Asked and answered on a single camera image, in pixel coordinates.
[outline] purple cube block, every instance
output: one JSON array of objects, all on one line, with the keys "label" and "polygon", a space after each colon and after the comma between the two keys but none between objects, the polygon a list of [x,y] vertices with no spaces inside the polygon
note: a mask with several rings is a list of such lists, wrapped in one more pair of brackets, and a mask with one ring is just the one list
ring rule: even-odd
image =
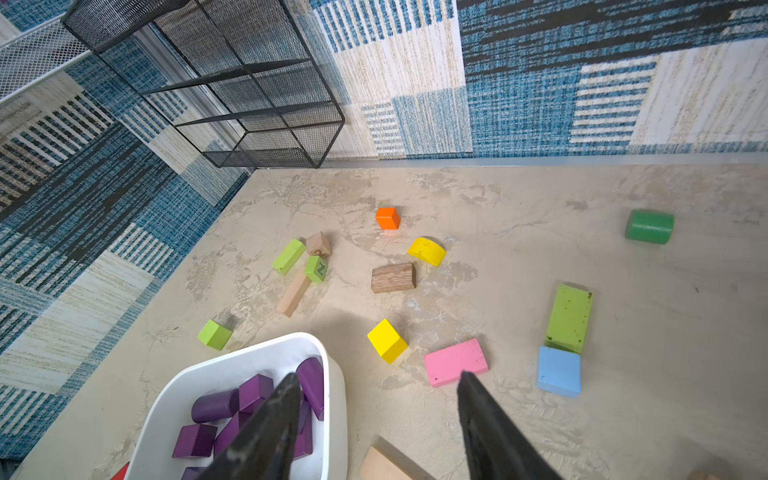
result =
[{"label": "purple cube block", "polygon": [[237,389],[201,396],[192,405],[192,421],[215,422],[232,417],[240,407]]},{"label": "purple cube block", "polygon": [[181,480],[195,480],[203,473],[205,467],[186,467],[184,473],[181,476]]},{"label": "purple cube block", "polygon": [[221,433],[216,437],[214,442],[214,458],[221,452],[230,446],[230,443],[237,437],[237,433],[243,428],[245,422],[250,418],[249,413],[238,412],[234,417],[221,429]]},{"label": "purple cube block", "polygon": [[240,411],[255,412],[262,403],[272,395],[275,389],[272,379],[264,375],[256,375],[240,386]]},{"label": "purple cube block", "polygon": [[196,423],[181,427],[174,448],[174,458],[196,458],[210,456],[214,446],[216,427]]},{"label": "purple cube block", "polygon": [[306,417],[308,416],[310,416],[310,402],[306,399],[306,396],[302,394],[301,403],[299,404],[299,433],[304,431]]},{"label": "purple cube block", "polygon": [[296,437],[296,444],[293,447],[293,459],[312,455],[312,416],[307,415],[304,420],[302,432]]},{"label": "purple cube block", "polygon": [[321,422],[323,421],[323,410],[325,409],[325,399],[323,396],[323,365],[320,361],[311,356],[304,360],[296,369],[296,374],[299,376],[299,383],[301,389],[306,395],[306,399],[310,401],[315,416]]}]

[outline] green rectangular block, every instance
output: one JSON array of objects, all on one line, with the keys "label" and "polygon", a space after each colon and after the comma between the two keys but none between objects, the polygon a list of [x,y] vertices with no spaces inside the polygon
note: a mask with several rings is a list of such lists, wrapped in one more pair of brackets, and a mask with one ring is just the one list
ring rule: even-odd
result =
[{"label": "green rectangular block", "polygon": [[592,294],[568,285],[558,287],[549,316],[546,346],[578,353],[584,349]]},{"label": "green rectangular block", "polygon": [[231,336],[232,330],[222,327],[213,320],[208,320],[203,327],[203,331],[197,335],[197,338],[210,348],[221,350],[224,348],[224,345],[227,344],[227,340],[229,340]]},{"label": "green rectangular block", "polygon": [[314,283],[320,283],[326,279],[327,271],[328,265],[326,264],[325,260],[317,255],[313,255],[306,262],[306,269],[304,270],[304,273],[306,273],[306,275]]},{"label": "green rectangular block", "polygon": [[294,238],[288,243],[288,247],[283,250],[280,256],[277,257],[277,260],[272,263],[272,267],[277,270],[280,275],[285,275],[305,251],[306,245]]}]

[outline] toy block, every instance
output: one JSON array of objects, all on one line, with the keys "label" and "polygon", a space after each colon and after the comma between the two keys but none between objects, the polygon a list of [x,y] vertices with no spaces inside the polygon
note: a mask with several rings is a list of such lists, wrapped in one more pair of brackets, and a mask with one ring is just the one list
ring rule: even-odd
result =
[{"label": "toy block", "polygon": [[272,395],[275,385],[272,379],[256,375],[240,386],[240,411],[254,413]]},{"label": "toy block", "polygon": [[429,238],[419,237],[408,249],[408,255],[424,260],[434,266],[440,266],[445,258],[445,249]]},{"label": "toy block", "polygon": [[296,443],[293,444],[293,459],[298,460],[308,455],[312,455],[312,416],[307,415],[303,424],[299,423],[299,435],[296,436]]},{"label": "toy block", "polygon": [[488,363],[477,339],[428,353],[424,355],[424,363],[429,385],[435,388],[458,382],[464,371],[476,375],[488,371]]},{"label": "toy block", "polygon": [[578,395],[581,393],[581,356],[548,346],[539,347],[536,386],[562,396]]},{"label": "toy block", "polygon": [[296,276],[291,280],[288,289],[283,294],[283,298],[277,303],[277,311],[285,316],[293,315],[293,311],[299,305],[301,297],[310,286],[312,280],[304,272],[296,272]]},{"label": "toy block", "polygon": [[288,247],[283,250],[280,256],[277,257],[277,260],[272,263],[272,267],[277,270],[280,275],[285,275],[305,251],[306,246],[294,238],[288,243]]},{"label": "toy block", "polygon": [[592,294],[568,285],[558,287],[547,327],[546,346],[579,353],[584,350]]},{"label": "toy block", "polygon": [[310,402],[312,411],[321,422],[325,417],[325,387],[323,386],[323,364],[311,356],[296,368],[299,384],[306,399]]},{"label": "toy block", "polygon": [[320,283],[325,280],[327,271],[328,264],[319,255],[311,256],[309,261],[306,262],[306,269],[304,269],[304,273],[314,283]]},{"label": "toy block", "polygon": [[652,210],[632,210],[624,237],[665,245],[672,237],[674,215]]},{"label": "toy block", "polygon": [[212,349],[221,350],[227,344],[227,340],[232,336],[232,330],[226,329],[214,322],[208,320],[203,330],[197,335],[197,338]]},{"label": "toy block", "polygon": [[118,473],[114,474],[114,477],[112,477],[111,480],[124,480],[125,474],[128,472],[128,465],[130,465],[130,462],[123,465],[123,468],[118,470]]},{"label": "toy block", "polygon": [[240,408],[237,389],[203,395],[192,404],[192,421],[215,422],[232,417]]},{"label": "toy block", "polygon": [[203,473],[205,467],[186,467],[181,475],[181,480],[195,480]]},{"label": "toy block", "polygon": [[310,238],[306,239],[306,252],[309,255],[317,255],[322,258],[328,258],[333,253],[331,243],[328,241],[323,232],[317,232]]},{"label": "toy block", "polygon": [[397,230],[400,228],[400,216],[395,208],[379,208],[376,221],[382,230]]},{"label": "toy block", "polygon": [[214,458],[230,446],[235,437],[237,437],[237,433],[243,428],[243,425],[245,425],[249,418],[249,413],[238,412],[227,422],[214,442]]},{"label": "toy block", "polygon": [[362,480],[413,480],[408,474],[386,458],[376,447],[371,447],[360,470]]},{"label": "toy block", "polygon": [[181,427],[174,447],[174,458],[196,458],[210,456],[214,447],[216,427],[195,423]]},{"label": "toy block", "polygon": [[408,343],[400,337],[387,319],[382,320],[375,329],[370,331],[368,340],[371,341],[379,356],[389,364],[392,364],[408,348]]},{"label": "toy block", "polygon": [[416,288],[416,269],[413,263],[381,266],[371,272],[371,290],[374,293],[396,292]]}]

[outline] gray floor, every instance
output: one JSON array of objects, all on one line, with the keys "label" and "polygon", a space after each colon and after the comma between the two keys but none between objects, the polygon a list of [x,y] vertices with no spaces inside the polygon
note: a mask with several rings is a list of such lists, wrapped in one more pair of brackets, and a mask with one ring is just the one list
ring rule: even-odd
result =
[{"label": "gray floor", "polygon": [[[380,206],[400,230],[379,230]],[[637,207],[676,214],[668,245],[623,238]],[[422,357],[472,337],[481,381],[564,478],[766,478],[767,210],[768,168],[750,165],[259,171],[17,478],[110,478],[166,382],[218,355],[195,338],[210,317],[237,325],[225,352],[297,330],[325,343],[346,378],[349,478],[372,443],[414,478],[468,478],[455,388],[433,389]],[[291,275],[270,264],[318,230],[329,276],[286,319]],[[371,269],[410,261],[419,236],[444,263],[416,261],[417,290],[373,294]],[[595,298],[576,399],[535,387],[560,282]],[[383,317],[410,344],[393,366],[366,338]]]}]

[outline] white plastic container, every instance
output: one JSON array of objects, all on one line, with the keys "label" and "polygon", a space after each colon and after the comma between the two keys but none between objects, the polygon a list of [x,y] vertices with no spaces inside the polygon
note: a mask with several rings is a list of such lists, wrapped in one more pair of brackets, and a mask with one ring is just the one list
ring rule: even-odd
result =
[{"label": "white plastic container", "polygon": [[[275,387],[308,357],[323,363],[324,422],[312,416],[313,452],[291,464],[291,480],[346,478],[346,390],[339,365],[323,344],[309,333],[291,333],[259,345],[198,363],[176,375],[160,392],[147,415],[131,457],[126,480],[174,480],[186,467],[209,465],[213,458],[171,458],[179,430],[192,425],[194,401],[208,393],[238,387],[261,373],[272,377]],[[229,419],[214,425],[221,428]]]}]

